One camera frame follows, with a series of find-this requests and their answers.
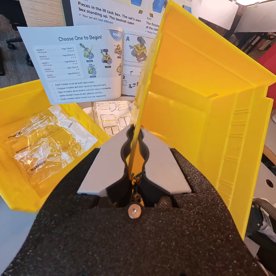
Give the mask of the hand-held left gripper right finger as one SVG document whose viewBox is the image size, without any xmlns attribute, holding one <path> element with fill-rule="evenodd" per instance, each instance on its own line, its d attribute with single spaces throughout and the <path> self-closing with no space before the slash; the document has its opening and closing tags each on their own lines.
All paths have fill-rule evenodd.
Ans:
<svg viewBox="0 0 276 276">
<path fill-rule="evenodd" d="M 144 127 L 138 142 L 144 160 L 140 189 L 145 205 L 158 204 L 162 197 L 191 194 L 191 187 L 166 143 Z"/>
</svg>

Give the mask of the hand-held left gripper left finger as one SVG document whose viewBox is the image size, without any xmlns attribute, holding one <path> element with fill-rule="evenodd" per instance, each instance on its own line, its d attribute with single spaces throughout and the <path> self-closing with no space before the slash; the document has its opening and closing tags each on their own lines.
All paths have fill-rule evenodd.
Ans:
<svg viewBox="0 0 276 276">
<path fill-rule="evenodd" d="M 133 125 L 105 142 L 100 148 L 77 193 L 108 197 L 113 203 L 128 193 L 130 180 L 127 157 L 131 152 Z"/>
</svg>

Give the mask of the yellow plastic bin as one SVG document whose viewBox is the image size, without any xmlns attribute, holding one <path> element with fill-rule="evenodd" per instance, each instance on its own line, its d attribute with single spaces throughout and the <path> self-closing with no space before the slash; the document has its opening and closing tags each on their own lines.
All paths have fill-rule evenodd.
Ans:
<svg viewBox="0 0 276 276">
<path fill-rule="evenodd" d="M 168 1 L 136 91 L 130 164 L 143 126 L 212 183 L 244 239 L 274 83 L 274 74 Z"/>
<path fill-rule="evenodd" d="M 2 88 L 0 93 L 1 135 L 11 130 L 11 127 L 15 126 L 16 123 L 20 123 L 23 119 L 50 107 L 50 102 L 40 80 Z M 42 198 L 27 184 L 15 160 L 1 148 L 0 193 L 11 210 L 38 212 L 55 186 L 94 148 L 100 147 L 109 140 L 109 136 L 78 104 L 61 104 L 61 108 L 69 117 L 78 120 L 98 141 L 71 164 L 44 181 L 49 186 L 50 191 Z"/>
</svg>

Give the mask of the pile of small mixed pieces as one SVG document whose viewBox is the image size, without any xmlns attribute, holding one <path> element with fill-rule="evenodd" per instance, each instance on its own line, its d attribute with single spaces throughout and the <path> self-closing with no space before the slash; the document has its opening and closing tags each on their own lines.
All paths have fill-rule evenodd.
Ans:
<svg viewBox="0 0 276 276">
<path fill-rule="evenodd" d="M 144 207 L 144 201 L 142 198 L 142 190 L 140 187 L 141 180 L 142 180 L 142 172 L 135 175 L 134 173 L 131 174 L 131 183 L 132 183 L 132 194 L 131 194 L 131 202 L 140 204 Z"/>
</svg>

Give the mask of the white sticker sheet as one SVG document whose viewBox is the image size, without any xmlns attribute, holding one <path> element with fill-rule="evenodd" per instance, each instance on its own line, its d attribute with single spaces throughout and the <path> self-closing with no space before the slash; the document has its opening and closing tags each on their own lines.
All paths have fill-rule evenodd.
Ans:
<svg viewBox="0 0 276 276">
<path fill-rule="evenodd" d="M 133 103 L 126 100 L 93 102 L 92 107 L 83 110 L 112 137 L 129 125 Z"/>
</svg>

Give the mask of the dark fabric bag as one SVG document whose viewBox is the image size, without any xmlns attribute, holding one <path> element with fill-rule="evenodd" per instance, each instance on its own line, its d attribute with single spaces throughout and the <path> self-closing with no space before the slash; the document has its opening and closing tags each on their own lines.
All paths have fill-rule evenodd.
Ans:
<svg viewBox="0 0 276 276">
<path fill-rule="evenodd" d="M 276 275 L 276 210 L 268 201 L 254 198 L 246 229 L 246 237 L 259 246 L 257 258 Z"/>
</svg>

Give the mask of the instruction manual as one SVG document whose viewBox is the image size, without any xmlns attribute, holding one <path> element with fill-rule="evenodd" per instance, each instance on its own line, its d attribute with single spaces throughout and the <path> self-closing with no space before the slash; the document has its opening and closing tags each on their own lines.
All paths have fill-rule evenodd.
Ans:
<svg viewBox="0 0 276 276">
<path fill-rule="evenodd" d="M 52 105 L 133 95 L 153 41 L 120 27 L 18 27 Z"/>
</svg>

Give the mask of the black swivel chair base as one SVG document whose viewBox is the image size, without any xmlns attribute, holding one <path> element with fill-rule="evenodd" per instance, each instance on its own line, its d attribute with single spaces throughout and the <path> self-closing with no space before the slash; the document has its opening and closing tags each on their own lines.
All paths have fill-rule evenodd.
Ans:
<svg viewBox="0 0 276 276">
<path fill-rule="evenodd" d="M 23 43 L 23 40 L 22 40 L 22 38 L 15 38 L 15 39 L 11 39 L 11 40 L 6 40 L 6 43 L 7 43 L 8 48 L 15 50 L 16 46 L 14 43 Z M 33 62 L 31 60 L 28 52 L 27 52 L 25 60 L 29 66 L 34 67 Z"/>
</svg>

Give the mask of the large printed instruction sheet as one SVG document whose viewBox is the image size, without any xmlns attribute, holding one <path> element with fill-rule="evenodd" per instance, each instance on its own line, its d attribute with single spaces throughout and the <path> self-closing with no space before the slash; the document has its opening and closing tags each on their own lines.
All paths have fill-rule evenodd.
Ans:
<svg viewBox="0 0 276 276">
<path fill-rule="evenodd" d="M 71 0 L 73 25 L 108 25 L 124 33 L 154 37 L 166 0 Z"/>
</svg>

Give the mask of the open white cardboard box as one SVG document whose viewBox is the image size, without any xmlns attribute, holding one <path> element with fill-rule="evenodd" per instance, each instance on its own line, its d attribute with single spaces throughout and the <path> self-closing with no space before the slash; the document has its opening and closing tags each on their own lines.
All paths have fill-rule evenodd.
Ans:
<svg viewBox="0 0 276 276">
<path fill-rule="evenodd" d="M 175 1 L 191 7 L 196 18 L 202 18 L 234 32 L 275 32 L 276 1 L 264 0 L 203 0 Z"/>
</svg>

